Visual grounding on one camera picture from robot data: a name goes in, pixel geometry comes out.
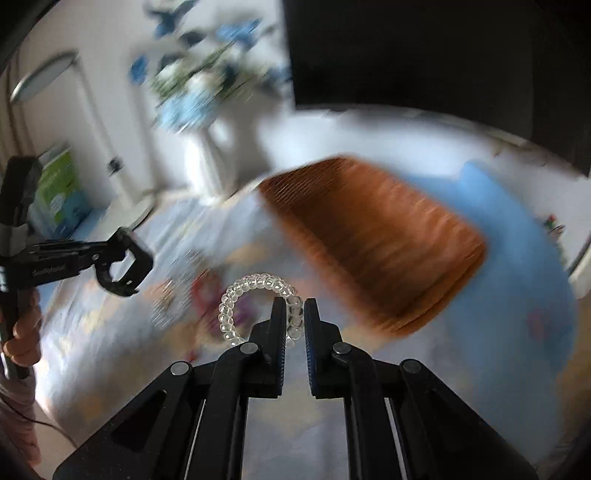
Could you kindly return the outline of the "pink sleeved left forearm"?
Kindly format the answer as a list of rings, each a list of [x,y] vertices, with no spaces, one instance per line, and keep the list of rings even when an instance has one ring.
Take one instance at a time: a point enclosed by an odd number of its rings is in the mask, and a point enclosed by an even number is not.
[[[1,427],[27,463],[35,467],[41,453],[33,421],[36,380],[34,373],[24,380],[9,380],[1,372]]]

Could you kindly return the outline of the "person's left hand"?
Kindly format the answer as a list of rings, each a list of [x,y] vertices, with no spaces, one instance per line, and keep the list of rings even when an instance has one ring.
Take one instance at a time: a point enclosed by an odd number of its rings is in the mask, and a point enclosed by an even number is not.
[[[13,338],[3,346],[3,353],[14,364],[28,368],[39,362],[42,318],[40,294],[37,289],[34,289],[28,295],[26,311],[13,327]]]

